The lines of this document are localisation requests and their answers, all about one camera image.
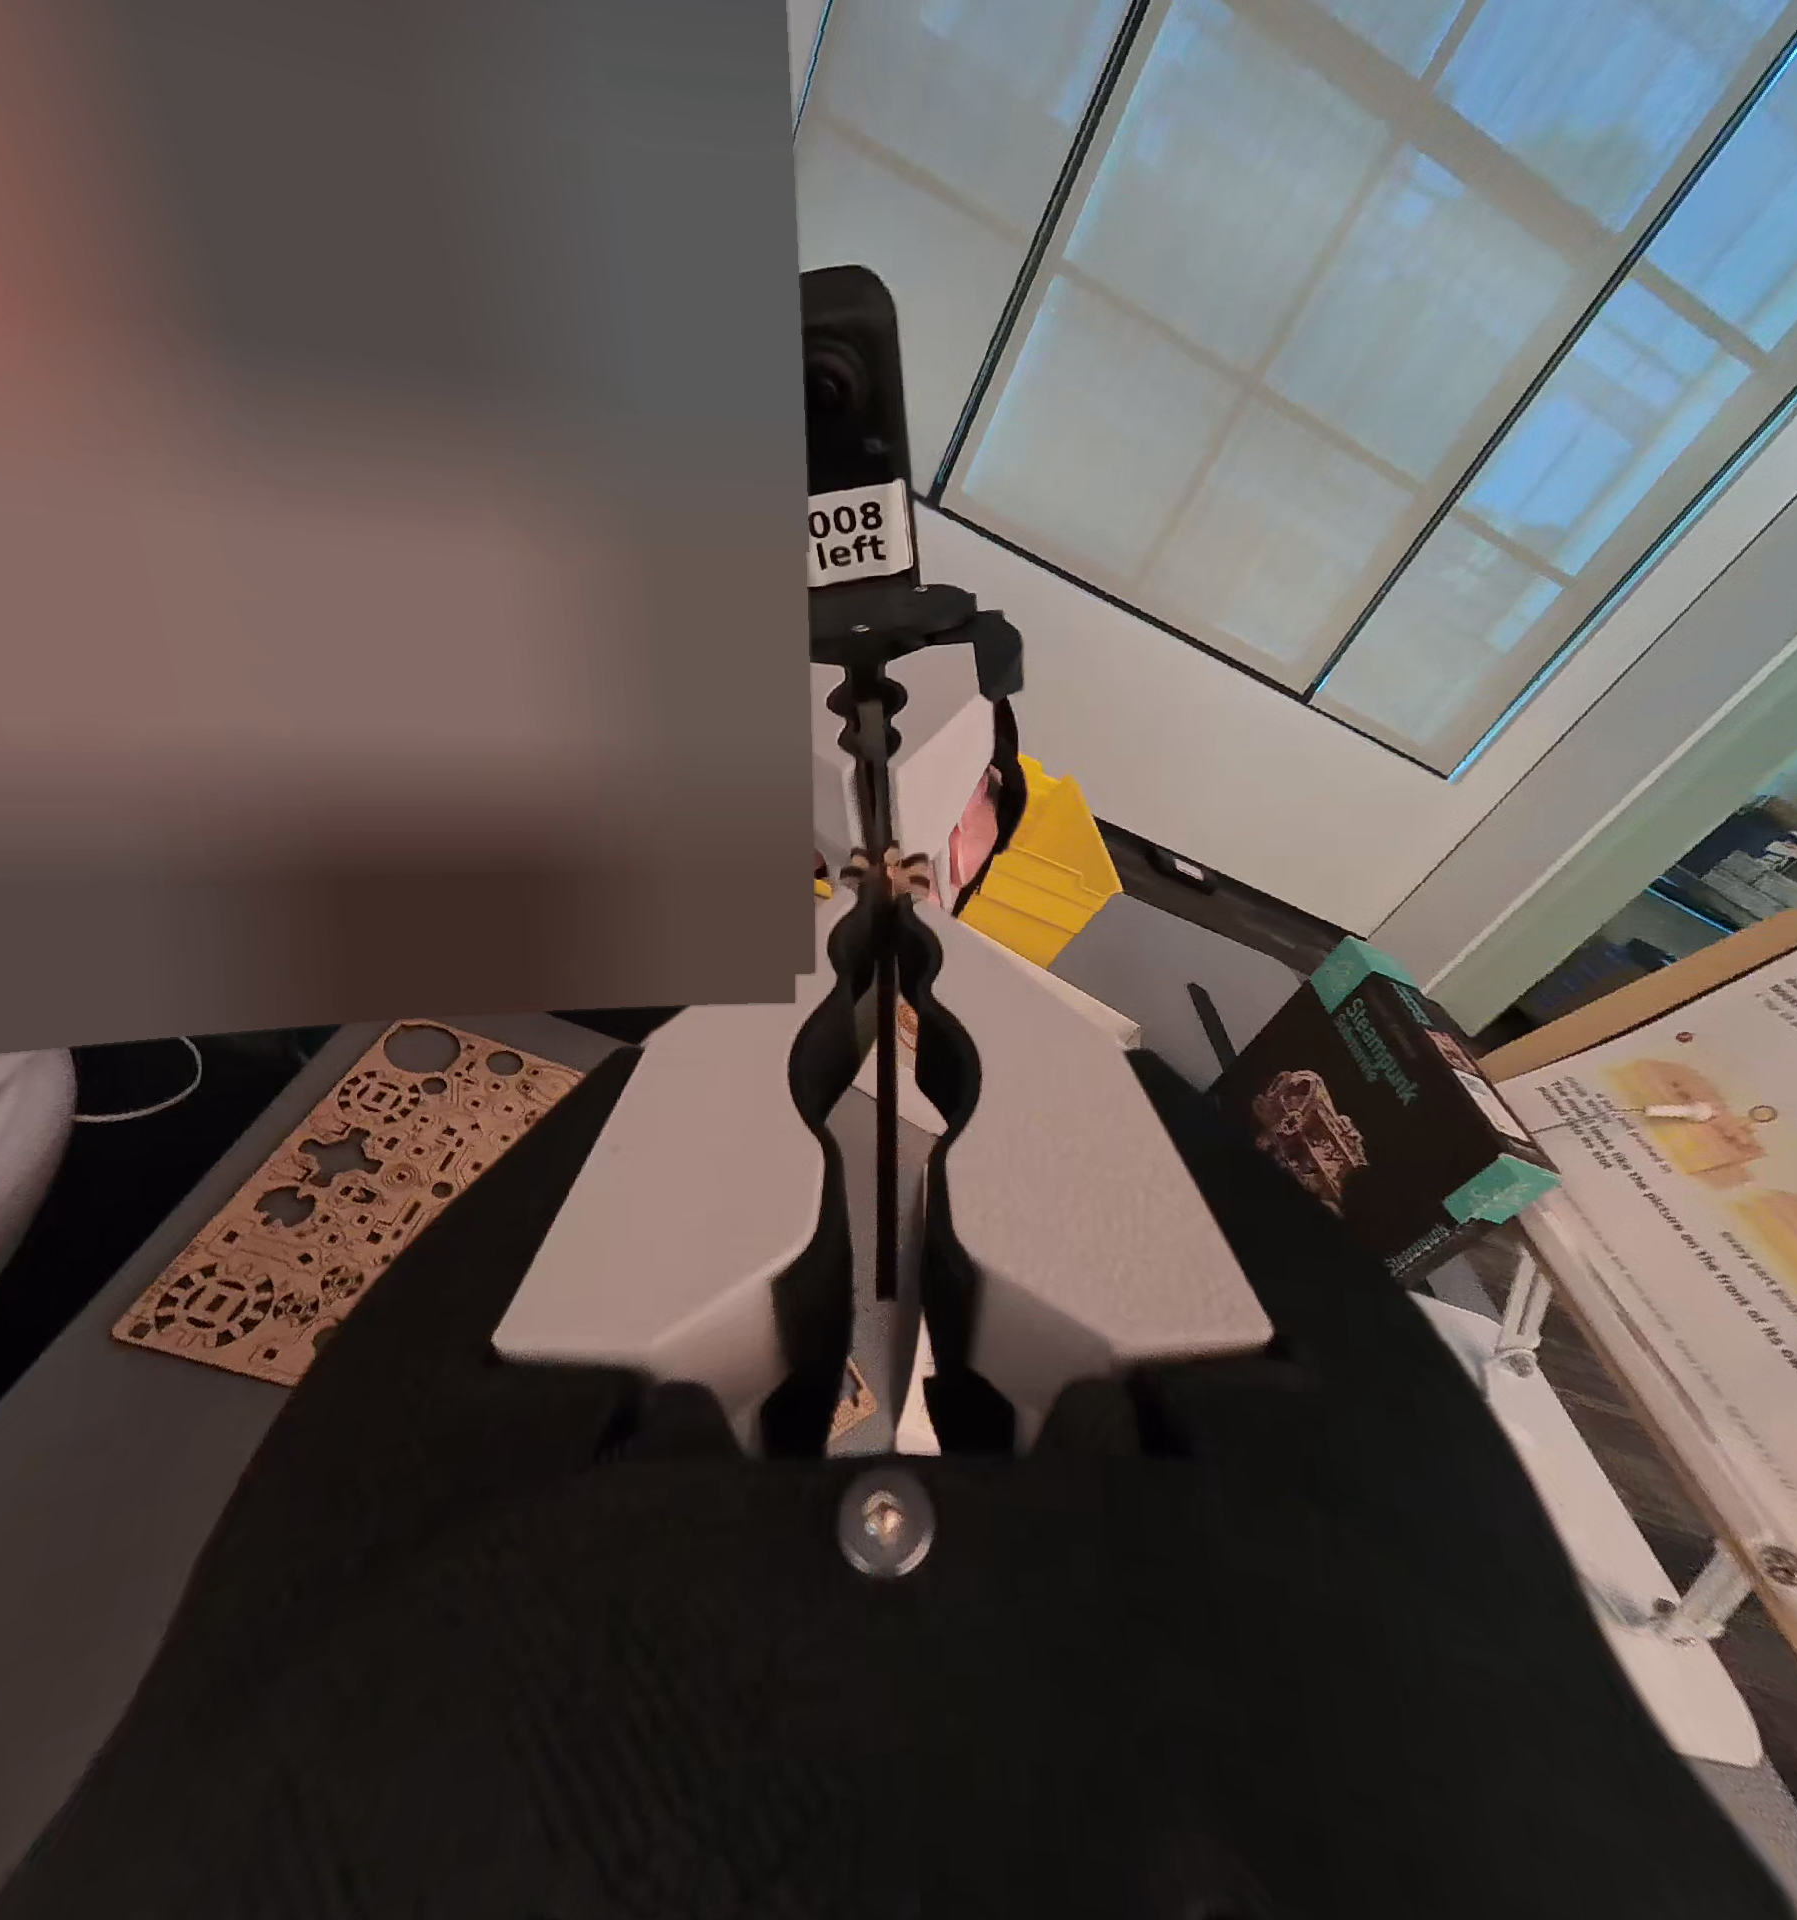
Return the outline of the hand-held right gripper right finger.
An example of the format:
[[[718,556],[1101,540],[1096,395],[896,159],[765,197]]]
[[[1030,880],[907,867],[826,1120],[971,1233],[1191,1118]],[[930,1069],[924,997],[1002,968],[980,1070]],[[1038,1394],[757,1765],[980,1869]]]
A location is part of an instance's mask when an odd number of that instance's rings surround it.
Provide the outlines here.
[[[1022,1454],[1070,1386],[1265,1355],[1272,1320],[1150,1099],[1154,1061],[937,905],[895,939],[940,1125],[917,1258],[930,1451]]]

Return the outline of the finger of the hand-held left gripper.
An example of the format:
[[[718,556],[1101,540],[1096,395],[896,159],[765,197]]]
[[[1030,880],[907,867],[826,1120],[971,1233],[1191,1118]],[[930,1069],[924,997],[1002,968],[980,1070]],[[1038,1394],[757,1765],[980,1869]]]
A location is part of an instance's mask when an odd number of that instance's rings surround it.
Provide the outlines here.
[[[864,849],[858,714],[847,670],[812,670],[812,824],[820,880],[835,888]]]
[[[900,672],[898,681],[907,698],[889,758],[896,849],[928,857],[935,891],[950,891],[948,839],[987,768],[998,768],[1000,711],[975,672]]]

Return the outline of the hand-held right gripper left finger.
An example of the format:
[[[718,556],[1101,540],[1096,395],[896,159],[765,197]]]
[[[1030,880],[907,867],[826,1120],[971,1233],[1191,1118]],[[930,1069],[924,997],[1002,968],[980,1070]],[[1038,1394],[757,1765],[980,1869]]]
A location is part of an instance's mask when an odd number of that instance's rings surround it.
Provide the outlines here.
[[[812,905],[792,1001],[692,1007],[643,1045],[492,1333],[504,1362],[703,1386],[765,1457],[826,1453],[857,1310],[830,1120],[875,965],[851,884]]]

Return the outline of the dark model kit box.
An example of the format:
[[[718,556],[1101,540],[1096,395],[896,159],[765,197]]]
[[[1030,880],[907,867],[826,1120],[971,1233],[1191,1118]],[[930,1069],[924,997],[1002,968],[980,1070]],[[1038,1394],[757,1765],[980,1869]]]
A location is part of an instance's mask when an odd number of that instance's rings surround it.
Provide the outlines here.
[[[1361,939],[1240,1048],[1215,1096],[1405,1287],[1561,1184],[1454,1022]]]

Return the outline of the laser-cut wooden parts sheet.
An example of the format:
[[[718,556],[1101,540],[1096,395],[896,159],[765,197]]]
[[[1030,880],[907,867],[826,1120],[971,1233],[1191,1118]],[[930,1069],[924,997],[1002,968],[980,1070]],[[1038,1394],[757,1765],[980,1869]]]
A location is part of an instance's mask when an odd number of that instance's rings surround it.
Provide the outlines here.
[[[112,1341],[295,1386],[390,1264],[579,1081],[459,1024],[390,1024],[142,1287]]]

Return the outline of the person's left hand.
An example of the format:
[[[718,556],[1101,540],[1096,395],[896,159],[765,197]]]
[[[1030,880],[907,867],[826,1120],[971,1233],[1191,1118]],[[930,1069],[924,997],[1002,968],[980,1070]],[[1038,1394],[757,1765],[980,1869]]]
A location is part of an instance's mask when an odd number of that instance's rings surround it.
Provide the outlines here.
[[[954,918],[965,902],[980,886],[982,874],[1000,843],[1000,801],[1004,799],[1004,778],[996,767],[989,767],[980,784],[965,805],[959,824],[948,839],[948,880],[952,886],[950,909]]]

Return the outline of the yellow plastic bin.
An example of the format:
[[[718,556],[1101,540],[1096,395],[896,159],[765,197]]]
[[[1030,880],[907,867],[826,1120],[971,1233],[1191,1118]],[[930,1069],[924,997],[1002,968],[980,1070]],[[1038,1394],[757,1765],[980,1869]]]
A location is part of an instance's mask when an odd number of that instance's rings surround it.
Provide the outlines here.
[[[1019,958],[1051,970],[1076,934],[1121,894],[1121,878],[1076,781],[1022,755],[1025,813],[959,918]]]

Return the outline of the large grid window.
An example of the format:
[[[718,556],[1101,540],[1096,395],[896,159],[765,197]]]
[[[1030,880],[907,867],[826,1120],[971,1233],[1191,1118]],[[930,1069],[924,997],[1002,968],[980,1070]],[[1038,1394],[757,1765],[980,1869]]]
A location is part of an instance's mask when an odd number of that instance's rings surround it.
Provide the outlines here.
[[[921,501],[1442,778],[1797,412],[1797,5],[822,5]]]

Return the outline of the printed instruction sheet board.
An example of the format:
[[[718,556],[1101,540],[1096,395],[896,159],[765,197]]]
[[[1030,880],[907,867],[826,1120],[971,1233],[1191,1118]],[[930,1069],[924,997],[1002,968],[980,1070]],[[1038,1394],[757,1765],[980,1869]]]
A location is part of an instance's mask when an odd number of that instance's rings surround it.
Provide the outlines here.
[[[1542,1261],[1797,1630],[1797,911],[1487,1058]]]

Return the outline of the dark shelf unit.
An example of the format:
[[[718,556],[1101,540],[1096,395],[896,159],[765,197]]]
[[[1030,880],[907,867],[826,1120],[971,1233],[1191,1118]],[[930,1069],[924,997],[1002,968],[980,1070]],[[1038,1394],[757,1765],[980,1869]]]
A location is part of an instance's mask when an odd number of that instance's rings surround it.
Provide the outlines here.
[[[1501,1021],[1530,1032],[1786,911],[1797,911],[1797,808],[1761,796],[1613,913]]]

